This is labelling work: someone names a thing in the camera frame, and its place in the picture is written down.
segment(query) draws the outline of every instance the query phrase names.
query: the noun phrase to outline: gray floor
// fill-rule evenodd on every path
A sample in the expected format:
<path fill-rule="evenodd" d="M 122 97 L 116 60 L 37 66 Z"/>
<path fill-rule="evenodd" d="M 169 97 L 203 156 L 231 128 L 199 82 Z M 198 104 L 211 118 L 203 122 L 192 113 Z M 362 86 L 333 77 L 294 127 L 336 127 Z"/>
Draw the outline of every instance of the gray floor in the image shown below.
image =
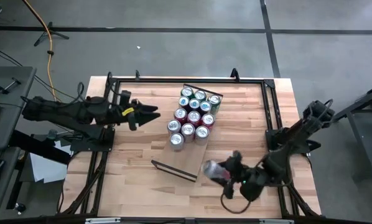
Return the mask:
<path fill-rule="evenodd" d="M 46 21 L 58 26 L 264 28 L 259 0 L 33 0 Z M 273 29 L 372 29 L 372 0 L 267 0 Z M 0 1 L 0 24 L 37 26 L 21 1 Z M 48 42 L 33 47 L 40 32 L 0 31 L 0 49 L 47 80 Z M 264 34 L 66 33 L 54 39 L 55 87 L 75 94 L 91 75 L 193 75 L 273 77 Z M 339 111 L 372 88 L 372 35 L 274 35 L 282 78 L 291 78 L 299 112 L 312 100 L 334 99 Z M 0 59 L 0 65 L 10 64 Z M 50 98 L 36 83 L 30 96 Z M 49 123 L 20 120 L 18 129 L 42 133 Z M 346 121 L 313 136 L 322 148 L 312 153 L 322 213 L 330 218 L 372 222 L 372 181 L 355 184 L 351 175 L 367 160 Z M 44 189 L 55 194 L 47 196 Z M 29 210 L 23 217 L 53 214 L 59 183 L 24 187 Z"/>

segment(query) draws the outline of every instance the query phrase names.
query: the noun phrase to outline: can lid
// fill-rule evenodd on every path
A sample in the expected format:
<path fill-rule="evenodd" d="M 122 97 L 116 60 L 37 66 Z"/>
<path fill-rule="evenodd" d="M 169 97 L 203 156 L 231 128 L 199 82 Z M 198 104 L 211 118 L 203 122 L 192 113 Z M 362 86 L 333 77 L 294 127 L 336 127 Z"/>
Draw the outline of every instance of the can lid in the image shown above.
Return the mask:
<path fill-rule="evenodd" d="M 191 99 L 189 105 L 191 108 L 199 108 L 200 102 L 198 99 Z"/>
<path fill-rule="evenodd" d="M 193 134 L 194 133 L 194 126 L 192 124 L 189 124 L 189 123 L 184 124 L 182 126 L 182 133 L 187 134 L 187 135 Z"/>
<path fill-rule="evenodd" d="M 183 96 L 191 96 L 193 94 L 193 90 L 190 87 L 185 87 L 182 90 Z"/>
<path fill-rule="evenodd" d="M 203 122 L 204 122 L 204 124 L 213 124 L 214 121 L 215 121 L 215 119 L 212 116 L 212 114 L 205 114 L 203 116 Z"/>
<path fill-rule="evenodd" d="M 206 126 L 200 126 L 196 129 L 196 135 L 200 138 L 205 138 L 210 134 L 210 130 Z"/>
<path fill-rule="evenodd" d="M 179 130 L 180 128 L 180 122 L 177 120 L 170 120 L 168 122 L 168 129 L 171 131 Z"/>
<path fill-rule="evenodd" d="M 178 144 L 182 144 L 183 143 L 184 137 L 181 134 L 179 134 L 179 133 L 174 133 L 174 134 L 171 135 L 170 140 L 171 140 L 171 143 L 172 144 L 178 145 Z"/>
<path fill-rule="evenodd" d="M 179 104 L 182 106 L 188 105 L 188 98 L 186 96 L 182 96 L 179 98 Z"/>
<path fill-rule="evenodd" d="M 210 103 L 212 103 L 213 105 L 217 105 L 221 101 L 219 96 L 216 96 L 216 95 L 212 95 L 209 100 L 210 100 Z"/>
<path fill-rule="evenodd" d="M 196 99 L 199 99 L 199 100 L 204 100 L 205 97 L 207 97 L 205 93 L 201 90 L 198 90 L 197 92 L 195 92 L 194 96 L 196 97 Z"/>
<path fill-rule="evenodd" d="M 209 111 L 211 109 L 211 104 L 208 101 L 203 101 L 201 102 L 200 107 L 201 107 L 201 110 Z"/>
<path fill-rule="evenodd" d="M 196 122 L 200 119 L 200 114 L 196 111 L 192 111 L 188 114 L 188 119 L 190 121 Z"/>
<path fill-rule="evenodd" d="M 179 108 L 179 109 L 175 110 L 175 117 L 176 118 L 185 118 L 186 115 L 187 115 L 187 112 L 183 108 Z"/>

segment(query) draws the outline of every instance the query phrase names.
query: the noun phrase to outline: wooden table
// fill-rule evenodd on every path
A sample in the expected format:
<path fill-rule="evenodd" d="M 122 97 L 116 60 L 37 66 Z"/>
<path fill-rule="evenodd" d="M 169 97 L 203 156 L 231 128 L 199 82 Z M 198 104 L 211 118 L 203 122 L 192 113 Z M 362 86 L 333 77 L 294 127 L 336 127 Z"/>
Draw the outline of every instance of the wooden table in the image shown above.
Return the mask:
<path fill-rule="evenodd" d="M 91 77 L 87 94 L 103 96 L 105 81 L 106 77 Z M 275 79 L 275 83 L 283 125 L 291 126 L 299 119 L 291 80 Z M 264 140 L 267 125 L 261 87 L 256 84 L 195 85 L 224 94 L 214 127 L 216 134 L 211 136 L 203 160 L 224 161 L 233 150 L 239 150 L 244 156 L 243 163 L 254 166 L 267 152 Z M 281 218 L 277 189 L 274 187 L 265 187 L 246 212 L 234 215 L 220 204 L 222 188 L 201 173 L 195 183 L 157 170 L 151 164 L 152 159 L 160 157 L 165 146 L 168 138 L 166 124 L 173 117 L 181 87 L 181 83 L 121 85 L 122 90 L 132 92 L 132 98 L 158 106 L 161 117 L 137 131 L 130 131 L 127 124 L 116 127 L 114 147 L 106 167 L 99 216 Z M 272 109 L 269 91 L 268 98 Z M 84 187 L 90 155 L 90 152 L 81 152 L 70 163 L 62 210 L 75 200 Z M 300 155 L 294 155 L 291 167 L 295 187 L 313 211 L 320 213 L 308 161 Z M 90 202 L 93 201 L 94 193 L 93 190 Z M 286 189 L 285 193 L 288 210 L 291 210 Z M 247 201 L 236 190 L 235 198 L 225 199 L 225 204 L 233 210 L 241 210 Z"/>

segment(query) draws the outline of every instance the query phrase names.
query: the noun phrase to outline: tripod stand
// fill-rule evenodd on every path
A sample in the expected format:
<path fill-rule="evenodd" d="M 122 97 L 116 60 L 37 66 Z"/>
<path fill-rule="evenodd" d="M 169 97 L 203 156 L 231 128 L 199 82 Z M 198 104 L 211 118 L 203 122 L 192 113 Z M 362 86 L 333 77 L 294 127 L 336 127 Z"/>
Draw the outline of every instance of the tripod stand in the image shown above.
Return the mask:
<path fill-rule="evenodd" d="M 24 1 L 24 0 L 22 0 L 22 2 L 27 6 L 27 8 L 29 8 L 29 10 L 31 11 L 31 13 L 34 15 L 34 17 L 35 18 L 37 18 L 37 20 L 38 20 L 38 22 L 42 25 L 42 26 L 44 26 L 44 23 L 41 21 L 41 19 L 40 19 L 40 17 L 34 12 L 34 10 Z M 66 40 L 68 40 L 69 39 L 69 37 L 68 36 L 66 36 L 66 35 L 63 35 L 63 34 L 61 34 L 61 33 L 58 33 L 58 32 L 56 32 L 56 31 L 53 31 L 51 28 L 53 28 L 53 22 L 49 22 L 49 24 L 47 25 L 47 28 L 48 28 L 48 30 L 49 30 L 49 32 L 50 32 L 50 34 L 55 34 L 55 35 L 58 35 L 59 37 L 62 37 L 62 38 L 64 38 L 64 39 L 66 39 Z M 38 46 L 46 37 L 48 36 L 48 33 L 47 33 L 47 31 L 45 30 L 42 34 L 41 34 L 41 36 L 38 38 L 38 40 L 37 41 L 35 41 L 35 43 L 34 43 L 34 47 L 36 47 L 36 46 Z"/>

